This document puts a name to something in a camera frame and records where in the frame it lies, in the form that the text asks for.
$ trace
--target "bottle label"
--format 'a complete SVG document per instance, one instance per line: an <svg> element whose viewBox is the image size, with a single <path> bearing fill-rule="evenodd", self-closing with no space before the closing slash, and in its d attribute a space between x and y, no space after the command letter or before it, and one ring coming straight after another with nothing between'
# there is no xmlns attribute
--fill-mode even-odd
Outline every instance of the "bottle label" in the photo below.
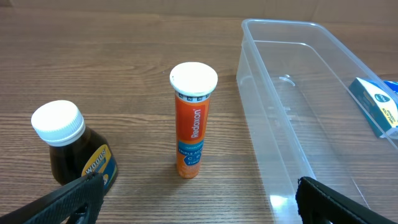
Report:
<svg viewBox="0 0 398 224"><path fill-rule="evenodd" d="M209 103L210 94L192 97L176 92L177 170L184 178L199 173Z"/></svg>
<svg viewBox="0 0 398 224"><path fill-rule="evenodd" d="M103 144L87 161L83 172L81 172L81 176L91 172L102 173L104 179L104 188L106 189L114 178L117 169L116 162L111 154L111 151L109 150L109 147Z"/></svg>

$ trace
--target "blue label band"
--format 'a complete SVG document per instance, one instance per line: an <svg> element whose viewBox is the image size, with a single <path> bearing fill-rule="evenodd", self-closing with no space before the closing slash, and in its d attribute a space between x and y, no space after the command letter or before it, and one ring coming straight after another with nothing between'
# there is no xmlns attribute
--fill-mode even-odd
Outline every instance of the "blue label band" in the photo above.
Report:
<svg viewBox="0 0 398 224"><path fill-rule="evenodd" d="M178 152L185 156L184 162L187 166L193 166L200 162L204 143L205 140L196 144L185 144L181 141L178 142Z"/></svg>
<svg viewBox="0 0 398 224"><path fill-rule="evenodd" d="M109 183L112 181L114 178L114 175L116 173L118 168L116 168L116 161L114 160L114 157L109 160L108 165L106 166L104 172L103 172L103 179L104 179L104 188L107 189L109 186Z"/></svg>

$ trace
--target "white bottle cap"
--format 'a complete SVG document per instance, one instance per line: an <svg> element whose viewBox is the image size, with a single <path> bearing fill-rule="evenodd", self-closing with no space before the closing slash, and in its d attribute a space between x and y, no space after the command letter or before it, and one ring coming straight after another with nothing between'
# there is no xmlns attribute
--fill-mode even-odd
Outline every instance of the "white bottle cap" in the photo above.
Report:
<svg viewBox="0 0 398 224"><path fill-rule="evenodd" d="M217 86L217 73L210 66L200 62L185 62L170 72L173 88L185 96L205 96Z"/></svg>
<svg viewBox="0 0 398 224"><path fill-rule="evenodd" d="M32 126L47 144L66 146L85 132L85 120L77 106L67 100L46 103L32 115Z"/></svg>

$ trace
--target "yellow label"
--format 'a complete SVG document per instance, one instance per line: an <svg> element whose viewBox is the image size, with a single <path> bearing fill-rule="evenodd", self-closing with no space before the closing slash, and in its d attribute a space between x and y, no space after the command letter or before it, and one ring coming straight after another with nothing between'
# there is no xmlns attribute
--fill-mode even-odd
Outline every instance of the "yellow label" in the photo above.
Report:
<svg viewBox="0 0 398 224"><path fill-rule="evenodd" d="M397 126L398 122L391 114L390 110L387 108L380 108L380 109L383 112L384 116L387 118L388 122L391 124L391 126L393 127Z"/></svg>
<svg viewBox="0 0 398 224"><path fill-rule="evenodd" d="M111 160L111 157L112 154L109 150L109 147L103 144L94 152L94 154L87 161L86 166L81 172L81 175L84 176L94 171L98 173L104 172L106 166Z"/></svg>

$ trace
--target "plastic container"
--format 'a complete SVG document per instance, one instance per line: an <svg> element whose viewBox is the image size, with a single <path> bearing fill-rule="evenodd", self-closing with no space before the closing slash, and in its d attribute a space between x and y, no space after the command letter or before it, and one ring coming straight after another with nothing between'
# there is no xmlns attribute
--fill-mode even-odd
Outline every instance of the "plastic container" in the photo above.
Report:
<svg viewBox="0 0 398 224"><path fill-rule="evenodd" d="M397 95L318 24L242 27L237 82L274 221L301 223L297 180L309 176L397 222L396 140L374 135L348 87L361 77Z"/></svg>

